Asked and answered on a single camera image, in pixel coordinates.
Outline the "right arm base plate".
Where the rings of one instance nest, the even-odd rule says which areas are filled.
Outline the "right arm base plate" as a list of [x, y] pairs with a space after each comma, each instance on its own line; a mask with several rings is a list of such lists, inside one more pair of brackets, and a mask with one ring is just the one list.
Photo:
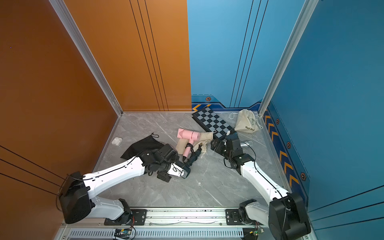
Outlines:
[[265, 221], [265, 219], [261, 219], [262, 221], [257, 220], [251, 220], [248, 215], [245, 213], [245, 211], [242, 211], [240, 209], [226, 209], [225, 210], [226, 215], [226, 224], [228, 226], [237, 226], [237, 225], [243, 225], [243, 226], [266, 226], [268, 223]]

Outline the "dark green hair dryer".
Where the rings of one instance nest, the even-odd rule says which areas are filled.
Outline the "dark green hair dryer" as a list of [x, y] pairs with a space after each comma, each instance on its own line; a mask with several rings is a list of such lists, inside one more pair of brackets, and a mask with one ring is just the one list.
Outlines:
[[202, 145], [199, 145], [198, 149], [196, 151], [192, 151], [191, 156], [185, 162], [182, 163], [180, 161], [176, 161], [173, 164], [176, 164], [179, 167], [183, 168], [185, 171], [187, 171], [188, 172], [187, 177], [188, 177], [191, 172], [191, 166], [198, 159], [201, 152], [202, 152]]

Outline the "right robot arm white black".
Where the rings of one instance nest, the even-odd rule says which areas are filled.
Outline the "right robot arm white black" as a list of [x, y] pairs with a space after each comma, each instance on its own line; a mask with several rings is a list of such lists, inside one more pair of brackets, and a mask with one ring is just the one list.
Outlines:
[[267, 203], [264, 206], [253, 199], [244, 201], [236, 213], [229, 215], [230, 219], [244, 225], [264, 225], [276, 240], [297, 240], [311, 233], [302, 196], [279, 186], [254, 158], [245, 154], [237, 133], [227, 135], [223, 140], [214, 139], [211, 149], [229, 161], [231, 168], [247, 179]]

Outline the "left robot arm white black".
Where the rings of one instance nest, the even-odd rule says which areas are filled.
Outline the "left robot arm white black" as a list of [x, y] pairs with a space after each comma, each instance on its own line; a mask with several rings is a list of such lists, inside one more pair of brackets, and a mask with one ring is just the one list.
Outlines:
[[178, 152], [169, 144], [160, 149], [144, 150], [127, 161], [108, 169], [67, 176], [58, 199], [66, 224], [86, 218], [104, 218], [108, 225], [131, 225], [133, 213], [124, 199], [101, 198], [100, 193], [126, 180], [156, 172], [163, 181], [186, 177]]

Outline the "black cloth bag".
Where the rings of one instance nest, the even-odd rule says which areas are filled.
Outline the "black cloth bag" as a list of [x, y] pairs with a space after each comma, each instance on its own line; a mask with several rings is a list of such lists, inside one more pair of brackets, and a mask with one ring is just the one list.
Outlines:
[[124, 160], [129, 160], [135, 156], [138, 156], [141, 152], [146, 150], [161, 149], [164, 144], [157, 140], [159, 135], [152, 133], [146, 138], [132, 144], [121, 156]]

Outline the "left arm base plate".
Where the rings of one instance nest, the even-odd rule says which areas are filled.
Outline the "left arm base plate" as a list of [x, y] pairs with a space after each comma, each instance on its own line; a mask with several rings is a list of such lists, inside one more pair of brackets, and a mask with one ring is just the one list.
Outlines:
[[116, 220], [105, 219], [105, 226], [143, 226], [147, 217], [146, 209], [134, 209], [124, 212]]

